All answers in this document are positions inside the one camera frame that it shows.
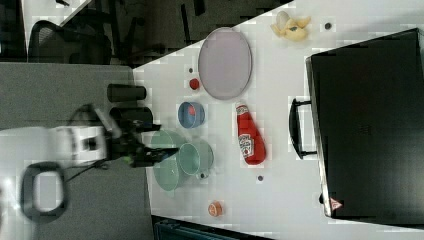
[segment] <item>white table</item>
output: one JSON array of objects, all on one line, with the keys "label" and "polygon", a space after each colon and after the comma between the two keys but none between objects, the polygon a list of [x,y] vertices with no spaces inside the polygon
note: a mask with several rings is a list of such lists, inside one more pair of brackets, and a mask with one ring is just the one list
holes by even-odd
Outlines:
[{"label": "white table", "polygon": [[31,30],[40,20],[50,21],[63,26],[69,19],[83,9],[91,0],[65,0],[68,7],[55,0],[21,0],[24,18],[25,42],[28,49]]},{"label": "white table", "polygon": [[[278,39],[270,29],[285,10],[294,17],[312,17],[310,37],[303,43]],[[135,82],[148,89],[145,104],[163,129],[175,130],[188,140],[207,140],[215,154],[212,174],[192,177],[168,196],[147,169],[152,214],[273,239],[422,239],[424,232],[389,226],[336,221],[325,217],[318,202],[321,193],[318,162],[300,160],[290,144],[288,115],[291,100],[306,96],[305,59],[327,51],[424,26],[424,1],[297,0],[236,26],[251,47],[253,71],[247,90],[236,99],[219,101],[203,88],[194,93],[188,81],[198,77],[197,59],[202,42],[134,70]],[[333,28],[325,31],[323,25]],[[259,168],[248,167],[239,150],[234,103],[244,99],[256,119],[268,150]],[[181,102],[194,100],[206,109],[206,121],[193,130],[177,120]],[[304,107],[304,143],[314,149],[312,119]],[[262,183],[257,176],[264,176]],[[208,215],[208,204],[223,203],[224,215]]]}]

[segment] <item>black cable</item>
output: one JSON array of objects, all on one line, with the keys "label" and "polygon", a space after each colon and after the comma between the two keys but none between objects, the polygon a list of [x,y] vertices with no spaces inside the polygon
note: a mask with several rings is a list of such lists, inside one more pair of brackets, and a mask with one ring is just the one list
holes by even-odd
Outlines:
[{"label": "black cable", "polygon": [[87,172],[90,169],[95,168],[94,164],[89,166],[88,168],[78,172],[77,174],[75,174],[74,176],[70,177],[68,180],[66,180],[66,183],[69,183],[70,181],[72,181],[73,179],[75,179],[76,177],[78,177],[79,175],[83,174],[84,172]]},{"label": "black cable", "polygon": [[66,126],[70,126],[74,121],[75,121],[75,117],[78,114],[81,114],[84,110],[86,110],[88,108],[89,104],[85,104],[82,105],[81,107],[79,107],[77,110],[75,110],[74,113],[72,113],[71,118],[68,120],[68,123],[66,124]]},{"label": "black cable", "polygon": [[[108,170],[109,169],[109,165],[106,164],[106,161],[107,160],[97,160],[97,161],[95,161],[94,163],[88,165],[86,169],[84,169],[82,171],[79,171],[78,173],[76,173],[75,175],[73,175],[72,177],[70,177],[68,180],[66,180],[66,183],[69,183],[70,181],[72,181],[73,179],[75,179],[76,177],[78,177],[79,175],[81,175],[81,174],[83,174],[83,173],[85,173],[88,170],[93,169],[93,168],[99,168],[99,169],[103,169],[103,170]],[[83,166],[73,166],[73,167],[70,167],[70,168],[80,168],[80,167],[83,167]]]}]

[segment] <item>red bottle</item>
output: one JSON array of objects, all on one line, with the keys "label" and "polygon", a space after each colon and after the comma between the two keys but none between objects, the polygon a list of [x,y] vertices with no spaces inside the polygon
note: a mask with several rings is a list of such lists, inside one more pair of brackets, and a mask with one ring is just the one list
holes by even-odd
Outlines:
[{"label": "red bottle", "polygon": [[249,165],[258,165],[265,160],[266,149],[261,134],[256,128],[246,104],[236,104],[238,139],[244,160]]}]

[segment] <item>gray floor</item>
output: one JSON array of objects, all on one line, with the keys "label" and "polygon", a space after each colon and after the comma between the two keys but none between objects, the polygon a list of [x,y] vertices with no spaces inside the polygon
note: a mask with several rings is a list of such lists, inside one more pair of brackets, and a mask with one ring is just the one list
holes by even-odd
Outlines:
[{"label": "gray floor", "polygon": [[[0,63],[0,128],[57,127],[83,104],[109,111],[109,83],[133,82],[129,67]],[[80,169],[66,171],[68,177]],[[69,185],[69,209],[38,227],[39,240],[153,239],[145,169],[111,162]]]}]

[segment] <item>black handle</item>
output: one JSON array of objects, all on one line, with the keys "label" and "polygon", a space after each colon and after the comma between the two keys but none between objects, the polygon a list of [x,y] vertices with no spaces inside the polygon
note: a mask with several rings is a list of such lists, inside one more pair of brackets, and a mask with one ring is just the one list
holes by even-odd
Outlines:
[{"label": "black handle", "polygon": [[300,159],[303,159],[303,157],[306,155],[317,154],[316,151],[313,151],[313,152],[303,151],[303,147],[302,147],[302,132],[300,129],[299,112],[297,111],[297,108],[303,105],[308,105],[308,104],[311,104],[311,101],[299,102],[296,99],[293,99],[292,105],[290,108],[290,115],[289,115],[290,138],[292,140],[294,150],[296,150],[296,153],[297,155],[299,155]]},{"label": "black handle", "polygon": [[[43,212],[36,208],[34,201],[34,180],[35,177],[43,172],[56,172],[59,174],[63,200],[59,206],[51,211]],[[65,173],[59,164],[55,162],[41,162],[30,165],[22,178],[21,194],[19,202],[24,215],[33,222],[49,223],[58,219],[68,207],[68,190],[65,183]]]}]

